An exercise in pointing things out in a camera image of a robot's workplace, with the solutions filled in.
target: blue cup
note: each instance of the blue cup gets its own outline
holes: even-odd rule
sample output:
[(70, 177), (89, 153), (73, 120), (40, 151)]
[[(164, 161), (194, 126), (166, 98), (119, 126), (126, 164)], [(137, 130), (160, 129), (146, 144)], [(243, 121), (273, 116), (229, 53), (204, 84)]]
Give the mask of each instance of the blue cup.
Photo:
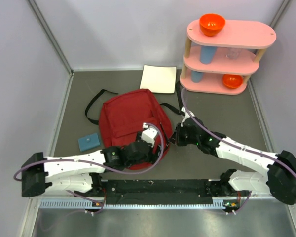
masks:
[(203, 72), (192, 71), (192, 82), (198, 83), (203, 79)]
[(215, 56), (217, 47), (202, 46), (200, 61), (203, 64), (210, 64)]

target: bowl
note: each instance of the bowl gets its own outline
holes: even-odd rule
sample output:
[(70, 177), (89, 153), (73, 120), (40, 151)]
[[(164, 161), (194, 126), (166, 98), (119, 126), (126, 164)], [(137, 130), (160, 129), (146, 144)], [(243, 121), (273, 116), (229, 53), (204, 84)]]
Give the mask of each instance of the bowl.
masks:
[(206, 36), (214, 36), (218, 34), (225, 26), (225, 19), (215, 13), (208, 13), (199, 18), (199, 25), (201, 31)]
[(236, 89), (242, 85), (243, 78), (240, 75), (224, 74), (222, 83), (230, 89)]

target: three-tier shelf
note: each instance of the three-tier shelf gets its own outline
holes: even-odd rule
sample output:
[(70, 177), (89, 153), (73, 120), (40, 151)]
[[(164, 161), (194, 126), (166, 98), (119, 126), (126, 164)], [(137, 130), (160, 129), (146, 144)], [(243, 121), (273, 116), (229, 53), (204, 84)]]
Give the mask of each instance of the three-tier shelf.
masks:
[[(267, 48), (276, 40), (275, 31), (268, 25), (257, 21), (226, 20), (225, 26), (217, 35), (204, 35), (199, 20), (191, 22), (187, 28), (183, 67), (180, 83), (187, 90), (216, 94), (237, 95), (245, 90), (247, 82), (258, 68)], [(202, 46), (218, 47), (210, 64), (200, 61)], [(236, 59), (226, 57), (228, 48), (243, 49)], [(257, 49), (254, 55), (248, 49)], [(192, 81), (191, 71), (204, 72), (200, 82)], [(230, 89), (223, 85), (223, 74), (242, 75), (239, 88)]]

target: shelf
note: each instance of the shelf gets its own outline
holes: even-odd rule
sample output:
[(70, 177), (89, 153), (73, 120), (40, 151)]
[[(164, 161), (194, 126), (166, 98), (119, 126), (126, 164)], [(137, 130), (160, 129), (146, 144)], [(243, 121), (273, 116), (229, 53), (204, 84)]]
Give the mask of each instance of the shelf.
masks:
[(222, 31), (209, 37), (201, 32), (199, 20), (195, 20), (189, 24), (187, 35), (199, 45), (231, 48), (269, 48), (276, 40), (275, 31), (258, 21), (226, 20)]
[(216, 73), (205, 73), (202, 81), (194, 83), (191, 79), (191, 70), (186, 72), (186, 78), (182, 79), (180, 77), (180, 83), (189, 91), (224, 95), (238, 95), (247, 87), (247, 84), (244, 83), (237, 89), (229, 89), (222, 83), (222, 74)]
[(218, 48), (210, 64), (200, 62), (201, 47), (194, 46), (191, 48), (190, 56), (183, 58), (184, 64), (193, 71), (235, 75), (250, 75), (254, 73), (259, 62), (254, 63), (255, 55), (247, 50), (242, 50), (237, 59), (226, 57), (228, 48)]

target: white wall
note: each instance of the white wall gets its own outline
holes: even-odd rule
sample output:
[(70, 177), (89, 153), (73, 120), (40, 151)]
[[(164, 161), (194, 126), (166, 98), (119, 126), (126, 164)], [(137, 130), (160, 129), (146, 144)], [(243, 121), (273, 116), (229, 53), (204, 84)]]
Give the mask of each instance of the white wall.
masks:
[(0, 237), (16, 236), (27, 199), (12, 178), (47, 152), (69, 79), (25, 0), (0, 0)]
[(36, 0), (73, 69), (182, 64), (188, 24), (208, 12), (270, 23), (282, 0)]
[(277, 40), (252, 76), (277, 151), (296, 156), (296, 0), (275, 29)]

